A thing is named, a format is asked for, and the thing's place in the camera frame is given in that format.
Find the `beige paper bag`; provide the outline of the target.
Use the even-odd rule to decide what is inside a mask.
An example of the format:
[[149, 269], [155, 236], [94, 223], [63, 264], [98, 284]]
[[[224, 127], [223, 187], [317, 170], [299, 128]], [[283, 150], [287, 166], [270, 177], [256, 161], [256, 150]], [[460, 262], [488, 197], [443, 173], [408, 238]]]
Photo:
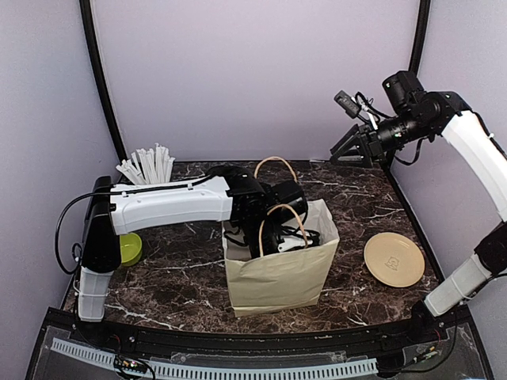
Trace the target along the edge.
[[[340, 237], [323, 199], [307, 200], [297, 177], [269, 184], [257, 171], [224, 165], [233, 215], [222, 224], [227, 288], [235, 316], [317, 304]], [[278, 252], [288, 231], [320, 233], [320, 245]]]

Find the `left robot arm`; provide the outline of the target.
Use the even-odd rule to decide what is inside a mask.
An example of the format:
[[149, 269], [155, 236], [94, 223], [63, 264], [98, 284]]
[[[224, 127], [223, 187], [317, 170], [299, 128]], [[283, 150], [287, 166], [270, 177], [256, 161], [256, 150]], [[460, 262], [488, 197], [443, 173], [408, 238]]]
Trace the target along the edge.
[[218, 165], [193, 180], [168, 184], [113, 184], [96, 180], [91, 193], [70, 201], [89, 200], [76, 272], [79, 274], [77, 313], [80, 330], [95, 345], [112, 338], [102, 321], [109, 281], [121, 262], [120, 236], [146, 228], [186, 222], [228, 222], [244, 236], [253, 258], [282, 253], [283, 225], [301, 224], [307, 198], [297, 178], [271, 185], [247, 168]]

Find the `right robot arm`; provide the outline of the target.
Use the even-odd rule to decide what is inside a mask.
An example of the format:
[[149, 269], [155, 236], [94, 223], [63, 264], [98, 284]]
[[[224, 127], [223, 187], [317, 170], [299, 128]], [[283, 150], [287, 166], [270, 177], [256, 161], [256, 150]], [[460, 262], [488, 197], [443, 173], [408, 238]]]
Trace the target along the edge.
[[417, 75], [401, 70], [382, 83], [393, 108], [389, 116], [358, 92], [338, 92], [334, 100], [358, 122], [331, 148], [335, 165], [370, 167], [388, 163], [407, 144], [443, 139], [475, 176], [497, 213], [498, 224], [476, 245], [474, 252], [415, 307], [417, 315], [405, 324], [404, 336], [420, 344], [433, 333], [433, 317], [454, 306], [506, 273], [506, 153], [483, 118], [451, 90], [427, 90]]

